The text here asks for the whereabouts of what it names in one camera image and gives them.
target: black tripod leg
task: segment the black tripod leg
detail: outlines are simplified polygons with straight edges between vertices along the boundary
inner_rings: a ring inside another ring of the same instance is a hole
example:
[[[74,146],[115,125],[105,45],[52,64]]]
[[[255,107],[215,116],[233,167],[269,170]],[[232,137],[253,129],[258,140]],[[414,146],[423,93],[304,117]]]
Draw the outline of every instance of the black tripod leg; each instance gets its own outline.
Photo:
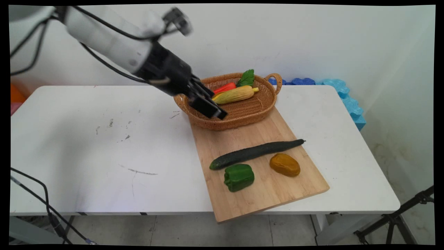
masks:
[[[393,222],[389,222],[388,223],[387,239],[385,240],[386,244],[392,243],[393,229],[395,229],[395,224]]]
[[[396,225],[398,226],[399,232],[402,235],[402,238],[404,238],[404,241],[406,244],[414,245],[416,244],[415,240],[413,239],[412,235],[409,233],[407,227],[402,222],[401,218],[398,216],[395,218]]]

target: orange object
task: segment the orange object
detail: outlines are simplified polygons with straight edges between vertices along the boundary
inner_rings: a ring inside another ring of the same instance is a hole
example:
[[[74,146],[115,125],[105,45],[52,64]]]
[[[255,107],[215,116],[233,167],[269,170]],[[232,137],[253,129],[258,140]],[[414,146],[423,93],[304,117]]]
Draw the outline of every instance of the orange object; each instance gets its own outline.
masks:
[[[24,103],[26,98],[20,93],[20,91],[11,83],[11,103],[18,102]]]
[[[232,90],[235,88],[236,88],[236,84],[234,84],[234,82],[230,82],[230,83],[218,88],[217,90],[213,91],[213,93],[217,94],[217,93],[225,92],[225,91]]]

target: floor tile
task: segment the floor tile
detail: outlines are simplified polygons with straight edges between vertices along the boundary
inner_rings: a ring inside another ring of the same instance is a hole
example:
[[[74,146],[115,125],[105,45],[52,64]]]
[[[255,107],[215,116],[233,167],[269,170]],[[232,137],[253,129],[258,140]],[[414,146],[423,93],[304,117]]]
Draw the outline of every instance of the floor tile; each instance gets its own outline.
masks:
[[[157,216],[152,246],[272,246],[267,215],[218,225],[213,213]]]
[[[273,246],[315,246],[309,215],[270,215]]]
[[[73,226],[99,245],[149,246],[155,216],[76,216]],[[86,244],[73,230],[68,238],[73,244]]]

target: table leg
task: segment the table leg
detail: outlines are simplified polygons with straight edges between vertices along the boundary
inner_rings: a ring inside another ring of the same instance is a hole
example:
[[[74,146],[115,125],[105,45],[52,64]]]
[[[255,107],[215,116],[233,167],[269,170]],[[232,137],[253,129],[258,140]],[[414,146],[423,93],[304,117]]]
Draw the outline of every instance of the table leg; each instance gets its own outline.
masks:
[[[380,217],[378,214],[344,214],[316,236],[319,246],[334,245],[347,235]]]
[[[58,235],[14,216],[9,216],[9,236],[29,244],[62,244],[63,241]]]

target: black cable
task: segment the black cable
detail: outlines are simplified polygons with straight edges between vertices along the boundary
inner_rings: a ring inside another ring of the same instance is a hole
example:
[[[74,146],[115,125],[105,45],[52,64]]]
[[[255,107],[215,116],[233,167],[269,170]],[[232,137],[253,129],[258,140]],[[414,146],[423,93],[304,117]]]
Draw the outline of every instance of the black cable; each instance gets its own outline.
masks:
[[[16,169],[14,169],[13,171],[18,172],[20,174],[23,174],[24,176],[32,179],[33,181],[38,182],[39,184],[43,184],[39,180],[37,180],[37,179],[35,179],[35,178],[25,174],[25,173],[22,173],[22,172],[20,172],[20,171],[18,171]],[[23,189],[25,189],[26,191],[28,191],[29,193],[31,193],[32,195],[34,195],[36,198],[38,198],[41,202],[43,202],[46,205],[46,209],[48,211],[48,219],[49,219],[49,222],[50,222],[51,226],[54,228],[54,231],[57,233],[58,236],[60,236],[63,239],[64,242],[66,241],[68,244],[72,244],[72,242],[67,238],[67,236],[63,232],[60,231],[60,228],[61,228],[60,222],[57,220],[57,218],[54,219],[54,215],[51,212],[49,212],[49,207],[48,207],[49,206],[48,190],[46,189],[46,186],[44,184],[42,185],[43,188],[45,189],[46,201],[44,201],[40,196],[38,196],[36,193],[34,193],[28,187],[26,187],[25,185],[20,183],[17,179],[12,177],[12,175],[11,175],[11,180],[13,182],[15,182],[17,185],[19,185],[20,187],[22,187]]]
[[[19,70],[19,71],[12,72],[12,73],[11,73],[11,76],[15,76],[15,75],[18,75],[18,74],[24,73],[24,72],[26,72],[26,71],[28,71],[28,70],[30,70],[30,69],[32,69],[32,68],[34,67],[34,65],[36,64],[37,59],[39,58],[39,55],[40,55],[40,49],[41,49],[41,47],[42,47],[43,38],[44,38],[44,36],[45,36],[46,29],[47,29],[47,27],[48,27],[48,22],[49,22],[51,19],[57,19],[57,18],[54,17],[54,16],[50,16],[50,17],[48,17],[47,19],[40,21],[40,22],[38,23],[38,25],[36,25],[36,26],[31,30],[31,32],[29,32],[28,35],[27,35],[27,36],[26,36],[26,37],[25,37],[25,38],[19,43],[19,45],[18,45],[18,46],[12,51],[12,53],[10,54],[10,58],[11,58],[12,56],[14,56],[15,53],[17,53],[17,51],[18,51],[18,50],[24,45],[24,43],[25,43],[27,40],[29,40],[29,38],[34,34],[34,32],[36,31],[36,29],[37,29],[41,24],[43,24],[43,29],[42,29],[42,31],[41,31],[41,33],[40,33],[39,41],[38,41],[38,43],[37,43],[36,53],[34,54],[34,58],[32,59],[31,64],[30,64],[28,67],[24,68],[24,69],[21,69],[21,70]]]
[[[25,174],[25,173],[23,173],[23,172],[21,172],[21,171],[18,171],[18,170],[16,170],[16,169],[14,169],[14,168],[11,168],[11,170],[12,171],[14,171],[14,172],[16,172],[16,173],[19,173],[19,174],[21,174],[21,175],[23,175],[23,176],[25,176],[25,177],[27,177],[27,178],[29,178],[29,179],[31,179],[31,180],[33,180],[33,181],[35,181],[35,182],[37,182],[37,183],[39,183],[40,185],[42,185],[43,186],[43,189],[45,190],[45,197],[47,197],[48,196],[48,189],[46,188],[46,185],[43,183],[43,182],[41,182],[41,181],[39,181],[39,180],[37,180],[37,179],[35,179],[34,177],[32,177],[32,176],[29,176],[29,175],[27,175],[27,174]],[[46,206],[47,206],[47,208],[49,208],[50,210],[52,210],[63,222],[65,222],[66,223],[66,225],[68,225],[77,235],[79,235],[84,241],[86,241],[87,243],[89,243],[89,242],[91,242],[91,240],[90,239],[88,239],[88,238],[86,238],[85,236],[83,236],[71,223],[69,223],[65,218],[63,218],[60,214],[59,214],[59,212],[57,212],[50,204],[49,204],[49,202],[46,202],[46,201],[44,201],[44,199],[42,199],[40,196],[38,196],[36,193],[34,193],[32,190],[30,190],[28,187],[26,187],[25,185],[23,185],[21,182],[19,182],[18,180],[16,180],[14,177],[12,177],[11,176],[11,180],[13,180],[16,184],[18,184],[20,187],[22,187],[23,189],[25,189],[26,191],[28,191],[30,194],[32,194],[34,197],[36,197],[37,199],[39,199],[42,203],[44,203],[44,204],[46,204]]]
[[[91,49],[89,49],[88,46],[86,46],[86,45],[83,44],[83,43],[80,43],[80,44],[81,44],[81,45],[85,48],[85,50],[88,51],[88,52],[89,52],[89,53],[90,53],[95,59],[99,60],[101,63],[103,63],[105,66],[107,66],[108,68],[112,69],[114,72],[118,73],[119,75],[124,76],[124,77],[129,78],[129,79],[134,80],[134,81],[138,81],[138,82],[142,82],[142,83],[150,84],[148,81],[146,81],[146,80],[144,80],[144,79],[140,79],[140,78],[132,77],[132,76],[130,76],[130,75],[128,75],[128,74],[123,73],[122,71],[120,71],[120,70],[116,69],[115,67],[113,67],[111,64],[105,62],[102,58],[100,58],[98,55],[96,55]]]
[[[91,17],[92,19],[98,21],[99,23],[101,23],[101,24],[107,26],[108,28],[114,30],[115,32],[117,32],[117,33],[119,33],[119,34],[121,34],[121,35],[124,35],[124,36],[126,36],[126,37],[132,38],[132,39],[134,39],[134,40],[149,40],[149,39],[152,39],[152,38],[154,37],[154,36],[139,37],[139,36],[131,35],[131,34],[125,32],[125,31],[123,31],[123,30],[121,30],[121,29],[119,29],[119,28],[117,28],[117,27],[111,25],[110,23],[107,23],[106,21],[102,20],[100,17],[98,17],[98,16],[92,14],[91,12],[88,12],[88,11],[86,11],[86,10],[80,8],[80,7],[77,6],[77,5],[72,5],[72,7],[75,8],[76,10],[82,12],[83,14],[85,14],[85,15]]]

